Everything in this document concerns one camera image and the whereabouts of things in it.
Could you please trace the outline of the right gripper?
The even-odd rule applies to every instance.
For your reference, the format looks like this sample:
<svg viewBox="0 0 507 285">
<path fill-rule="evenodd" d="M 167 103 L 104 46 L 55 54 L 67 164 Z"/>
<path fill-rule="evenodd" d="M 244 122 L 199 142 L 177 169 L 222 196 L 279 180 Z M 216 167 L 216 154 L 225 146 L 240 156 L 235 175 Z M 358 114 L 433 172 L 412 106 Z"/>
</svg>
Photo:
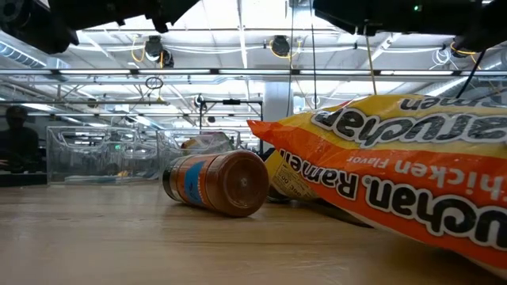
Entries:
<svg viewBox="0 0 507 285">
<path fill-rule="evenodd" d="M 429 16 L 433 0 L 313 0 L 316 17 L 350 34 L 377 32 L 435 34 Z"/>
</svg>

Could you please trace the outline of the yellow ramen noodle pack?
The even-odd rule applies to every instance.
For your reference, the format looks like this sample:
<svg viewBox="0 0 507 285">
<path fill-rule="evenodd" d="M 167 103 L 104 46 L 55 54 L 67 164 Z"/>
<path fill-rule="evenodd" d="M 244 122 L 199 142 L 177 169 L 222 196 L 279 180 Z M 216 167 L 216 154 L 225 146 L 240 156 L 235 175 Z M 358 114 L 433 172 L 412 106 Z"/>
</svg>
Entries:
<svg viewBox="0 0 507 285">
<path fill-rule="evenodd" d="M 319 196 L 305 180 L 274 150 L 265 161 L 270 186 L 276 193 L 293 200 L 315 201 Z"/>
</svg>

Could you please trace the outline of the orange label spice jar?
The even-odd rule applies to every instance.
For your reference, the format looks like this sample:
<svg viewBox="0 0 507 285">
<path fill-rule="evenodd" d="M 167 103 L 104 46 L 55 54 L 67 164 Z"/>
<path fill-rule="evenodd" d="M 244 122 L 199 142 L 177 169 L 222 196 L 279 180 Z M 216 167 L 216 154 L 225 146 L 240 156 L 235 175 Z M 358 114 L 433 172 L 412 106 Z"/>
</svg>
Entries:
<svg viewBox="0 0 507 285">
<path fill-rule="evenodd" d="M 242 218 L 265 202 L 269 174 L 247 150 L 195 154 L 172 160 L 162 172 L 162 187 L 177 202 Z"/>
</svg>

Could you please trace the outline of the orange chicken ramen pack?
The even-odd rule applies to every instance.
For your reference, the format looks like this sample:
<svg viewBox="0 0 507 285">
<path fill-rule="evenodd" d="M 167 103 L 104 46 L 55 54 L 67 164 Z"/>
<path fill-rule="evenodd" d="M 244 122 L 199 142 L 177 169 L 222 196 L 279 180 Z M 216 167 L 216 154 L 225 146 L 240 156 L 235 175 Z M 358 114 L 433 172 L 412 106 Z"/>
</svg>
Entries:
<svg viewBox="0 0 507 285">
<path fill-rule="evenodd" d="M 507 279 L 507 104 L 371 95 L 249 127 L 326 202 Z"/>
</svg>

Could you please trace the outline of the clear plastic bin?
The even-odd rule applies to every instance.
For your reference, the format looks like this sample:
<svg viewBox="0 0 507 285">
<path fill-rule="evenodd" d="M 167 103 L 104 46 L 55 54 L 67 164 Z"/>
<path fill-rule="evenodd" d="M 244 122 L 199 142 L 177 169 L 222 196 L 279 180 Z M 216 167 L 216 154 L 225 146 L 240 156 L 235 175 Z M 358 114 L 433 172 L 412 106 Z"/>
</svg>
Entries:
<svg viewBox="0 0 507 285">
<path fill-rule="evenodd" d="M 49 184 L 132 184 L 158 179 L 158 148 L 124 127 L 48 127 Z M 121 171 L 128 177 L 118 177 Z"/>
<path fill-rule="evenodd" d="M 194 137 L 198 137 L 200 134 L 205 132 L 224 132 L 233 142 L 235 149 L 237 150 L 241 144 L 241 136 L 238 131 L 218 129 L 218 130 L 202 130 L 199 129 L 184 129 L 184 128 L 173 128 L 163 131 L 157 131 L 157 148 L 158 148 L 158 165 L 159 173 L 162 172 L 169 166 L 169 164 L 176 158 L 188 156 L 183 155 L 181 150 L 181 144 L 186 140 Z"/>
</svg>

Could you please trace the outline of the person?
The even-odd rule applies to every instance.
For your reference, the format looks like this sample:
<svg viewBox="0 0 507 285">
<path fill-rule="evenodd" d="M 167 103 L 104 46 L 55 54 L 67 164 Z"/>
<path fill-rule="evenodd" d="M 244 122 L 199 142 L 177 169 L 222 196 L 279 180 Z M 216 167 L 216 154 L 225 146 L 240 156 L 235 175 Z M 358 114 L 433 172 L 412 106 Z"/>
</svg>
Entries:
<svg viewBox="0 0 507 285">
<path fill-rule="evenodd" d="M 20 105 L 6 110 L 8 128 L 0 131 L 0 171 L 35 173 L 40 164 L 39 135 L 25 126 L 28 112 Z"/>
</svg>

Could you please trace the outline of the black background rig frame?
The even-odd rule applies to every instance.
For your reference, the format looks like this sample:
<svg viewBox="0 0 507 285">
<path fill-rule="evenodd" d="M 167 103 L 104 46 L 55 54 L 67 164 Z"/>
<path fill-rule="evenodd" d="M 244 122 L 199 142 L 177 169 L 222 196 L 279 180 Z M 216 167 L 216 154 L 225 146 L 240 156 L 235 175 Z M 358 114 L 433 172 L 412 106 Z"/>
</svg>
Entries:
<svg viewBox="0 0 507 285">
<path fill-rule="evenodd" d="M 264 109 L 263 109 L 263 101 L 253 101 L 253 100 L 240 100 L 240 99 L 223 99 L 223 100 L 200 100 L 199 106 L 199 132 L 202 132 L 203 127 L 203 118 L 205 115 L 204 105 L 210 104 L 207 108 L 210 111 L 215 105 L 247 105 L 249 106 L 254 115 L 246 114 L 245 117 L 258 117 L 261 120 L 264 119 Z M 210 145 L 204 149 L 191 149 L 186 150 L 186 154 L 195 153 L 195 154 L 212 154 L 216 151 L 219 151 L 218 146 L 213 146 L 214 141 L 211 141 Z"/>
</svg>

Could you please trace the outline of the black aluminium table frame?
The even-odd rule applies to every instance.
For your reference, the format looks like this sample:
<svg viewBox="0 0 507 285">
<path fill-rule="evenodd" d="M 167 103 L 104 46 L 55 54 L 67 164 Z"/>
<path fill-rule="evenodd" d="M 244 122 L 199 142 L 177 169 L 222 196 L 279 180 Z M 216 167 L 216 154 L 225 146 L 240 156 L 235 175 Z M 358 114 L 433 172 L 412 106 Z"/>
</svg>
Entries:
<svg viewBox="0 0 507 285">
<path fill-rule="evenodd" d="M 0 188 L 44 185 L 47 182 L 45 173 L 0 173 Z"/>
</svg>

